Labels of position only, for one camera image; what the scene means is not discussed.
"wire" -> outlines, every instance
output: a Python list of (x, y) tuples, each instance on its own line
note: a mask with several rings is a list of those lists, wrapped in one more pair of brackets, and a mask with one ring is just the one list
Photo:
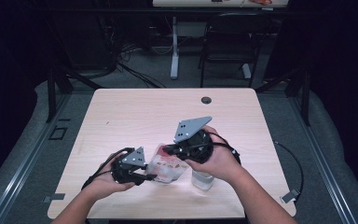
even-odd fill
[(89, 179), (84, 183), (83, 187), (81, 189), (84, 189), (87, 185), (89, 185), (94, 179), (95, 177), (99, 176), (101, 170), (107, 165), (107, 163), (109, 163), (114, 157), (116, 157), (118, 154), (120, 154), (121, 152), (124, 152), (124, 151), (129, 151), (130, 149), (129, 148), (123, 148), (121, 150), (119, 150), (118, 152), (110, 155), (107, 160), (98, 168), (98, 170), (92, 175), (89, 177)]
[(106, 77), (107, 75), (111, 74), (112, 72), (114, 72), (115, 69), (114, 68), (109, 68), (109, 69), (105, 69), (104, 71), (102, 71), (99, 74), (93, 74), (93, 75), (82, 75), (82, 77), (86, 77), (88, 79), (94, 79), (94, 78), (98, 78), (98, 77)]
[(167, 19), (167, 17), (164, 17), (164, 19), (165, 19), (165, 21), (167, 22), (167, 25), (168, 25), (168, 28), (170, 29), (170, 31), (171, 31), (171, 34), (173, 33), (173, 31), (172, 31), (172, 27), (171, 27), (171, 24), (168, 22), (168, 19)]
[(147, 87), (149, 87), (148, 85), (150, 85), (154, 88), (166, 88), (166, 86), (164, 84), (162, 84), (161, 82), (159, 82), (158, 80), (156, 80), (155, 78), (153, 78), (147, 74), (134, 71), (133, 69), (129, 68), (127, 65), (125, 65), (123, 63), (117, 62), (117, 65), (120, 65), (123, 69), (128, 71), (130, 74), (141, 79), (146, 84)]
[(272, 140), (272, 142), (275, 144), (275, 145), (278, 145), (280, 146), (281, 148), (285, 149), (296, 161), (297, 165), (298, 165), (298, 168), (300, 170), (300, 174), (301, 174), (301, 183), (300, 183), (300, 189), (299, 189), (299, 194), (296, 198), (296, 201), (295, 203), (298, 201), (298, 199), (300, 198), (300, 195), (302, 193), (302, 190), (304, 188), (304, 172), (303, 172), (303, 169), (302, 169), (302, 166), (301, 166), (301, 163), (299, 162), (298, 158), (296, 157), (296, 155), (287, 147), (285, 147), (284, 145), (282, 145), (281, 143), (279, 143), (278, 141), (275, 141), (275, 140)]
[(232, 147), (228, 141), (226, 139), (224, 139), (222, 136), (220, 136), (219, 134), (217, 133), (207, 133), (207, 134), (213, 134), (217, 137), (219, 137), (220, 139), (222, 139), (225, 143), (218, 143), (218, 142), (211, 142), (211, 143), (205, 143), (205, 144), (200, 144), (200, 145), (195, 145), (195, 146), (190, 146), (188, 148), (199, 148), (199, 147), (214, 147), (214, 146), (219, 146), (219, 147), (225, 147), (227, 149), (229, 149), (232, 153), (232, 155), (234, 156), (235, 160), (241, 164), (241, 159), (240, 159), (240, 153), (238, 153), (238, 151)]
[[(166, 49), (166, 48), (168, 48), (166, 51), (164, 51), (164, 52), (159, 52), (157, 49)], [(173, 45), (170, 45), (170, 46), (168, 46), (168, 47), (151, 47), (151, 49), (156, 53), (156, 54), (159, 54), (159, 55), (164, 55), (164, 54), (167, 54), (167, 53), (169, 53), (169, 52), (171, 52), (171, 50), (172, 50), (172, 48), (173, 48)]]
[(126, 63), (129, 62), (131, 54), (135, 50), (137, 50), (135, 44), (128, 44), (127, 46), (123, 47), (121, 53), (118, 55), (119, 60)]
[(95, 177), (98, 177), (98, 176), (100, 176), (100, 175), (107, 174), (107, 173), (112, 174), (112, 171), (105, 171), (105, 172), (99, 173), (99, 174), (97, 174), (96, 176), (94, 176), (94, 178), (95, 178)]

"dark background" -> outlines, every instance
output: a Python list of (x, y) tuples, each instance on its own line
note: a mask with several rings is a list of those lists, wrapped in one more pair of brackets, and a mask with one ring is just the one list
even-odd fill
[[(72, 2), (77, 4), (74, 6), (95, 6), (87, 0)], [(151, 1), (132, 1), (132, 6), (116, 2), (116, 7), (150, 7)], [(38, 4), (46, 7), (59, 3), (41, 1)], [(54, 64), (77, 69), (114, 68), (115, 47), (121, 47), (120, 39), (116, 40), (116, 46), (109, 42), (110, 36), (106, 34), (111, 31), (102, 32), (99, 28), (101, 22), (107, 21), (92, 16), (71, 20), (61, 16), (47, 18), (53, 24), (47, 26), (46, 21), (24, 10), (24, 6), (32, 4), (0, 0), (0, 166), (32, 116), (36, 104), (34, 87), (47, 79)], [(325, 1), (291, 1), (290, 11), (330, 8), (330, 16), (284, 21), (265, 78), (284, 74), (310, 59), (311, 89), (322, 99), (335, 122), (346, 162), (358, 178), (358, 1), (340, 1), (335, 7), (329, 5)], [(116, 23), (118, 31), (127, 37), (138, 34), (133, 41), (147, 48), (148, 37), (144, 31), (151, 21), (132, 17), (125, 20), (131, 26), (120, 19)], [(75, 31), (68, 32), (66, 27)], [(82, 35), (86, 30), (95, 32)]]

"black cable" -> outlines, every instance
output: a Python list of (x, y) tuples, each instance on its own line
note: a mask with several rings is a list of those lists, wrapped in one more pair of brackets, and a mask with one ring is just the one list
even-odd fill
[(99, 173), (97, 174), (96, 176), (94, 176), (94, 178), (100, 176), (100, 175), (104, 175), (104, 174), (107, 174), (107, 173), (112, 173), (112, 171), (105, 171), (105, 172), (102, 172), (102, 173)]
[(107, 160), (98, 168), (98, 170), (92, 176), (89, 177), (89, 179), (84, 183), (84, 185), (81, 189), (84, 189), (87, 185), (89, 185), (95, 179), (95, 177), (99, 176), (100, 175), (99, 173), (107, 165), (107, 163), (109, 163), (114, 157), (116, 157), (118, 154), (120, 154), (123, 151), (129, 151), (129, 149), (126, 147), (126, 148), (123, 148), (123, 149), (119, 150), (118, 152), (110, 155), (107, 158)]
[(220, 139), (222, 139), (225, 143), (217, 143), (217, 142), (212, 142), (212, 143), (206, 143), (206, 144), (200, 144), (200, 145), (195, 145), (195, 146), (190, 146), (188, 148), (199, 148), (199, 147), (214, 147), (214, 146), (219, 146), (219, 147), (225, 147), (227, 149), (229, 149), (232, 153), (232, 155), (234, 156), (235, 160), (241, 164), (241, 159), (240, 159), (240, 153), (238, 153), (237, 149), (235, 149), (234, 147), (232, 147), (228, 141), (226, 139), (224, 139), (222, 136), (220, 136), (217, 133), (208, 133), (205, 132), (207, 134), (213, 134), (217, 137), (219, 137)]
[(106, 77), (107, 75), (111, 74), (114, 71), (115, 71), (114, 68), (108, 68), (108, 69), (104, 69), (104, 71), (102, 71), (101, 73), (93, 74), (93, 75), (82, 75), (82, 77), (86, 77), (88, 79), (94, 79), (94, 78), (98, 78), (98, 77)]
[(146, 85), (151, 85), (155, 88), (166, 88), (166, 86), (164, 84), (162, 84), (161, 82), (159, 82), (158, 80), (156, 80), (155, 78), (147, 75), (147, 74), (143, 74), (137, 71), (134, 71), (133, 69), (129, 68), (127, 65), (123, 64), (123, 63), (117, 63), (118, 65), (120, 65), (123, 69), (125, 69), (126, 71), (128, 71), (130, 74), (132, 74), (135, 77), (138, 77), (139, 79), (141, 79)]
[(129, 44), (123, 47), (123, 50), (120, 52), (118, 58), (121, 62), (129, 62), (131, 58), (131, 53), (136, 49), (135, 45)]
[(275, 140), (272, 140), (272, 142), (275, 144), (275, 145), (278, 145), (280, 146), (281, 148), (285, 149), (296, 161), (297, 165), (298, 165), (298, 168), (300, 170), (300, 174), (301, 174), (301, 183), (300, 183), (300, 189), (298, 190), (299, 191), (299, 194), (298, 196), (296, 197), (296, 201), (295, 203), (298, 201), (298, 199), (300, 198), (300, 195), (302, 193), (302, 190), (304, 188), (304, 172), (303, 172), (303, 169), (302, 169), (302, 166), (301, 166), (301, 163), (299, 162), (298, 158), (296, 157), (296, 155), (287, 147), (285, 147), (284, 145), (282, 145), (281, 143), (279, 143), (278, 141), (275, 141)]

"floor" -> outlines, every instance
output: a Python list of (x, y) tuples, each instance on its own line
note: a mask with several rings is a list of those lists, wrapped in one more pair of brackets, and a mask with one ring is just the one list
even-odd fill
[[(263, 84), (263, 68), (272, 46), (273, 38), (266, 43), (261, 55), (254, 87)], [(197, 50), (197, 40), (189, 39), (181, 46), (179, 78), (176, 80), (170, 79), (170, 53), (136, 49), (123, 63), (157, 79), (166, 88), (197, 88), (200, 83)], [(209, 71), (227, 71), (226, 68), (216, 69)], [(121, 69), (93, 81), (106, 88), (147, 88), (138, 77)], [(48, 197), (55, 192), (93, 93), (83, 83), (75, 79), (71, 82), (75, 87), (73, 94), (64, 95), (57, 91), (58, 114), (49, 124), (45, 122), (48, 117), (47, 83), (35, 89), (38, 102), (34, 114), (0, 170), (0, 223), (50, 222)], [(211, 79), (207, 83), (214, 88), (218, 87), (216, 84), (222, 82)], [(246, 80), (236, 80), (234, 84), (236, 88), (243, 88)], [(285, 86), (286, 83), (281, 83), (259, 93), (258, 98), (272, 138), (295, 154), (300, 163), (299, 166), (283, 147), (276, 146), (290, 189), (300, 188), (300, 167), (304, 171), (304, 188), (296, 203), (295, 218), (300, 223), (358, 223), (358, 183), (343, 160), (342, 145), (334, 124), (322, 102), (312, 94), (311, 125), (304, 125), (298, 115), (299, 101), (285, 97)], [(66, 128), (65, 137), (51, 140), (50, 135), (57, 127)], [(107, 220), (92, 220), (91, 223), (107, 223)]]

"wooden table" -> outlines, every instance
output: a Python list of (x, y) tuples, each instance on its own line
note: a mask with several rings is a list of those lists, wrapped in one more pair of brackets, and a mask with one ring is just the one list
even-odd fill
[[(208, 105), (201, 98), (208, 96)], [(252, 89), (111, 89), (97, 90), (62, 174), (48, 216), (55, 218), (83, 183), (111, 154), (144, 147), (146, 162), (160, 143), (171, 144), (179, 120), (212, 116), (214, 127), (241, 154), (242, 165), (290, 215), (293, 203), (257, 96)], [(215, 179), (208, 191), (191, 184), (191, 168), (170, 185), (145, 181), (98, 201), (89, 218), (180, 219), (244, 217), (234, 190)]]

